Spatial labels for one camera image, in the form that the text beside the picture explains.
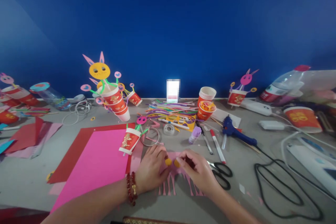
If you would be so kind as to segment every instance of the blue glue gun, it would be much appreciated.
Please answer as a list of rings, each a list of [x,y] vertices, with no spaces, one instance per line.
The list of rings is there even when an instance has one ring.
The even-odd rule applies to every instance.
[[[225,117],[224,121],[223,121],[223,134],[227,134],[227,136],[236,136],[238,137],[240,140],[244,141],[245,143],[252,145],[252,146],[257,146],[257,140],[255,140],[254,138],[250,138],[248,136],[245,136],[243,133],[239,132],[239,130],[237,130],[233,124],[232,124],[232,119],[230,118],[230,116],[228,115],[227,117]]]

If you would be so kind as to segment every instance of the bottle cap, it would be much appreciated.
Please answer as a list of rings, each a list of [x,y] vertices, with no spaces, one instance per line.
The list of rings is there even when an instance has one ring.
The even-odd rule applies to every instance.
[[[296,68],[294,68],[295,71],[299,71],[299,72],[306,72],[310,69],[310,66],[308,65],[299,65]]]

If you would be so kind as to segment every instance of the water bottle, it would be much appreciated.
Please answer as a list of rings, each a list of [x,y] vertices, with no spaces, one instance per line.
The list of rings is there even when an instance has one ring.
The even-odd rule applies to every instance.
[[[300,65],[293,71],[285,73],[277,78],[271,85],[266,88],[257,100],[265,103],[272,103],[278,97],[287,94],[294,89],[299,83],[305,71],[308,71],[310,66]]]
[[[57,110],[64,111],[71,106],[71,103],[63,95],[51,88],[48,82],[41,82],[31,86],[30,92],[38,94],[46,103]]]

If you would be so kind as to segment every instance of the plastic bottle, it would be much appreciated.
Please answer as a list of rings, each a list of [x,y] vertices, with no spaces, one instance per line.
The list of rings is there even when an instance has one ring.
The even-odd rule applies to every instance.
[[[310,66],[299,65],[293,71],[281,75],[262,92],[258,100],[265,103],[274,102],[278,97],[294,89],[299,84],[304,72],[309,69]]]

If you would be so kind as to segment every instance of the charger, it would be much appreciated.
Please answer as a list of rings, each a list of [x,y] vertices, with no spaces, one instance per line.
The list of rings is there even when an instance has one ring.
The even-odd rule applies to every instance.
[[[285,124],[278,121],[259,121],[259,125],[265,130],[284,130]]]

